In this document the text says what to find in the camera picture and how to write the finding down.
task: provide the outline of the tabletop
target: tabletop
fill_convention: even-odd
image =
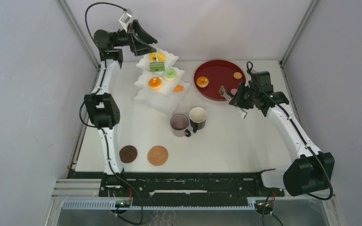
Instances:
[[[128,172],[253,172],[270,168],[286,169],[290,164],[288,151],[273,125],[257,109],[250,109],[245,119],[226,102],[209,100],[194,86],[195,70],[205,61],[178,61],[175,67],[184,70],[183,81],[191,83],[187,94],[174,114],[188,116],[194,107],[207,111],[206,125],[191,137],[176,137],[171,132],[171,115],[133,101],[139,87],[134,85],[142,74],[136,63],[123,63],[111,94],[121,113],[118,124],[119,148],[137,148],[135,161],[124,164]],[[246,73],[246,61],[231,61]],[[284,78],[276,60],[252,61],[257,71],[268,71],[274,91],[288,96]],[[168,160],[161,166],[148,162],[149,150],[164,146]],[[87,128],[75,171],[103,172],[103,147],[95,128]]]

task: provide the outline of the red tray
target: red tray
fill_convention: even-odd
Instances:
[[[241,79],[235,79],[234,73],[239,72],[242,74]],[[196,84],[196,80],[200,76],[205,76],[209,79],[209,85],[205,88],[200,88]],[[235,64],[225,60],[212,60],[202,64],[194,75],[195,87],[204,97],[215,100],[225,101],[225,98],[220,96],[219,89],[223,85],[228,92],[231,89],[238,89],[241,82],[246,82],[246,77],[243,71]]]

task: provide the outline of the cup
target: cup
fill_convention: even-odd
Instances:
[[[199,129],[205,127],[207,112],[201,107],[195,107],[189,112],[189,118],[193,128],[192,132],[196,133]]]
[[[176,137],[190,137],[191,132],[188,130],[189,121],[183,114],[176,114],[170,119],[171,131]]]

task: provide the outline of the black mug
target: black mug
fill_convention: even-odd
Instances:
[[[192,132],[196,133],[199,129],[203,129],[206,124],[207,112],[201,107],[195,107],[189,112]]]

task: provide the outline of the wall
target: wall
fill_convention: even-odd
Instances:
[[[347,225],[362,225],[362,1],[321,1],[286,69],[306,131],[335,157]]]
[[[95,0],[66,0],[89,44],[84,22]],[[311,0],[109,0],[134,12],[157,47],[180,60],[281,60]],[[88,12],[91,33],[114,32],[123,11],[98,5]],[[125,61],[139,61],[124,47]]]
[[[94,75],[54,0],[0,0],[0,226],[42,224]]]

